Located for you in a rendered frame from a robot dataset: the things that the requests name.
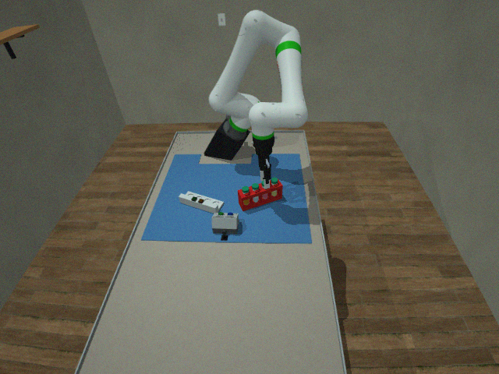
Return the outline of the blue flat mat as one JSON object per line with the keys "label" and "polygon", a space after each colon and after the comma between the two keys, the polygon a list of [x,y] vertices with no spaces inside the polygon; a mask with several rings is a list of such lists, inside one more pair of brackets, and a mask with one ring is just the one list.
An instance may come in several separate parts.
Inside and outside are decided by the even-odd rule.
{"label": "blue flat mat", "polygon": [[[299,153],[269,155],[271,178],[283,185],[282,199],[242,211],[238,190],[260,184],[258,155],[251,164],[199,164],[201,154],[175,154],[141,240],[312,244]],[[238,233],[212,231],[206,210],[180,203],[187,192],[224,202],[218,213],[238,213]]]}

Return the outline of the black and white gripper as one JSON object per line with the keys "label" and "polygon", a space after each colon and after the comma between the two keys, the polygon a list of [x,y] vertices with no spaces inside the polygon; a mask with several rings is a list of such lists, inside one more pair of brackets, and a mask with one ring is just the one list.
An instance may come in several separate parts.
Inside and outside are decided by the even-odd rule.
{"label": "black and white gripper", "polygon": [[260,180],[264,181],[264,189],[269,189],[271,180],[271,164],[269,163],[269,155],[272,153],[272,148],[269,150],[258,150],[255,148],[255,151],[258,155]]}

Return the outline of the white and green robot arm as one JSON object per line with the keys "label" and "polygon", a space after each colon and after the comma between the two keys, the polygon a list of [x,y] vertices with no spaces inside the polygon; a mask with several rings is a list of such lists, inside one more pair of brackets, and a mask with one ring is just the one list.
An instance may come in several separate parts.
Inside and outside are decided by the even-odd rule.
{"label": "white and green robot arm", "polygon": [[[252,95],[237,92],[253,56],[262,44],[275,48],[282,103],[260,102]],[[301,68],[298,30],[260,10],[248,12],[228,63],[209,96],[210,106],[226,114],[228,121],[223,125],[226,135],[243,140],[251,126],[253,146],[258,150],[269,150],[277,139],[274,129],[295,129],[304,125],[308,111],[303,95]]]}

